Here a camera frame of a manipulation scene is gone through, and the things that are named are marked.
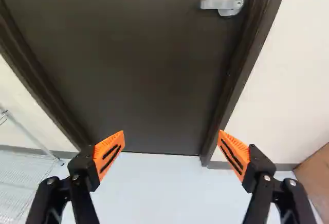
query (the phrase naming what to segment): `door frame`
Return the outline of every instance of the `door frame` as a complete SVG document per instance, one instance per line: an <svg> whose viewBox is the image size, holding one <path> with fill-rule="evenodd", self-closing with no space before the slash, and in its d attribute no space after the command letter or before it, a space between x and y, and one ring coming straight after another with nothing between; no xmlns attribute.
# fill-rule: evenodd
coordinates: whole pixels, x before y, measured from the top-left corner
<svg viewBox="0 0 329 224"><path fill-rule="evenodd" d="M218 129L224 129L262 49L281 0L249 0L240 41L230 59L223 91L218 96L213 116L204 128L200 148L202 166L207 166L216 147ZM72 144L80 150L97 141L70 111L25 41L4 0L0 0L0 53L41 108Z"/></svg>

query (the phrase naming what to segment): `silver door handle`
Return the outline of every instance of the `silver door handle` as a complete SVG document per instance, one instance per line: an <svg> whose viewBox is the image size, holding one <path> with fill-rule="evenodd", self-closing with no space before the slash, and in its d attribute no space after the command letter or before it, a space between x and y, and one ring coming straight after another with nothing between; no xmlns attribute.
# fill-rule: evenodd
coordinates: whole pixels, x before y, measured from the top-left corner
<svg viewBox="0 0 329 224"><path fill-rule="evenodd" d="M201 9L240 9L243 0L201 0Z"/></svg>
<svg viewBox="0 0 329 224"><path fill-rule="evenodd" d="M216 9L221 16L233 16L238 14L244 4L244 0L201 0L201 9Z"/></svg>

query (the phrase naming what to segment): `wooden panel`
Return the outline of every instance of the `wooden panel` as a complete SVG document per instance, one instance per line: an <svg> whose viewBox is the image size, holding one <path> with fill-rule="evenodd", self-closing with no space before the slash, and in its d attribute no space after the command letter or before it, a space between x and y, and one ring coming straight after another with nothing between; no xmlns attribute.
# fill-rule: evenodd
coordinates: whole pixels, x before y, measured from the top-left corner
<svg viewBox="0 0 329 224"><path fill-rule="evenodd" d="M324 223L329 223L329 143L294 170Z"/></svg>

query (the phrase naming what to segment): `lever handle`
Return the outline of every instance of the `lever handle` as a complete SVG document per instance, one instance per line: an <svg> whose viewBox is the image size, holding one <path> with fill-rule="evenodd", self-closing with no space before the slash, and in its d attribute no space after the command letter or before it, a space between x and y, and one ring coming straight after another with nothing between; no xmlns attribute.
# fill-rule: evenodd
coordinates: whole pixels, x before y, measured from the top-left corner
<svg viewBox="0 0 329 224"><path fill-rule="evenodd" d="M201 9L240 9L243 0L201 0Z"/></svg>
<svg viewBox="0 0 329 224"><path fill-rule="evenodd" d="M216 9L220 16L237 15L244 5L244 0L201 0L201 9Z"/></svg>

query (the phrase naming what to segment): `bolt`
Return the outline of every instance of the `bolt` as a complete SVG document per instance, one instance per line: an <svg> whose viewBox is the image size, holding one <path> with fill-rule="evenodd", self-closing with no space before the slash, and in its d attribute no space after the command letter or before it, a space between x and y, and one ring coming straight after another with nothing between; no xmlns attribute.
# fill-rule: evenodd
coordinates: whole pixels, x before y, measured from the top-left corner
<svg viewBox="0 0 329 224"><path fill-rule="evenodd" d="M271 181L271 178L270 178L268 175L265 175L265 176L264 176L264 179L265 179L266 181Z"/></svg>
<svg viewBox="0 0 329 224"><path fill-rule="evenodd" d="M50 178L47 180L47 184L52 184L55 180L53 178Z"/></svg>
<svg viewBox="0 0 329 224"><path fill-rule="evenodd" d="M74 174L73 177L72 177L72 180L77 180L78 178L79 178L79 175Z"/></svg>
<svg viewBox="0 0 329 224"><path fill-rule="evenodd" d="M296 186L296 182L294 180L291 179L289 182L292 186Z"/></svg>

